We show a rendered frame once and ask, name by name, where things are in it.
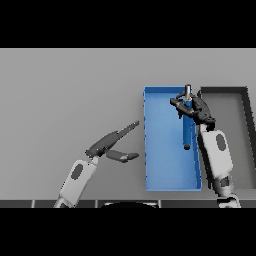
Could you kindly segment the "blue bin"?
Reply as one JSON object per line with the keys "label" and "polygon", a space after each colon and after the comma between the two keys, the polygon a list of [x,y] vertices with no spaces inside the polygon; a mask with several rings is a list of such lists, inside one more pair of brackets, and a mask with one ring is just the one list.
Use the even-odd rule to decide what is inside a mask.
{"label": "blue bin", "polygon": [[145,86],[144,153],[146,190],[149,192],[200,191],[202,188],[196,126],[190,149],[183,145],[183,120],[170,104],[182,86]]}

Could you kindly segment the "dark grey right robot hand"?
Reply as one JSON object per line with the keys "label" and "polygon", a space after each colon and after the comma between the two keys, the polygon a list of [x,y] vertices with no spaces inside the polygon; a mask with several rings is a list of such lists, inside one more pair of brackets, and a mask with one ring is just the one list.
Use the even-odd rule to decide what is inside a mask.
{"label": "dark grey right robot hand", "polygon": [[204,124],[207,131],[215,129],[216,119],[211,115],[210,109],[205,101],[194,94],[191,95],[192,106],[186,106],[182,99],[171,98],[170,104],[174,106],[178,112],[178,116],[183,115],[192,118],[196,125]]}

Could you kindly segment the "dark grey bin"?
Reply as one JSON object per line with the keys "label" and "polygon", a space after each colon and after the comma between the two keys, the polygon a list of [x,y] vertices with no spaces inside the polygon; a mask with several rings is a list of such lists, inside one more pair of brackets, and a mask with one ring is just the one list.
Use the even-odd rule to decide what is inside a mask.
{"label": "dark grey bin", "polygon": [[256,189],[256,130],[248,88],[202,87],[199,90],[227,138],[236,189]]}

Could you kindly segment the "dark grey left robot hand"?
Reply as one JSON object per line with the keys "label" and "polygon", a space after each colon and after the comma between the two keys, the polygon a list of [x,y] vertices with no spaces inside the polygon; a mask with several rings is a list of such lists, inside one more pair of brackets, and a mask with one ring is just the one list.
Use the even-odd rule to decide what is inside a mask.
{"label": "dark grey left robot hand", "polygon": [[113,150],[113,146],[138,125],[139,122],[136,121],[121,131],[114,131],[105,135],[103,138],[94,143],[89,149],[87,149],[85,154],[90,158],[106,155],[107,158],[121,163],[126,163],[130,160],[136,159],[139,156],[138,153],[123,153]]}

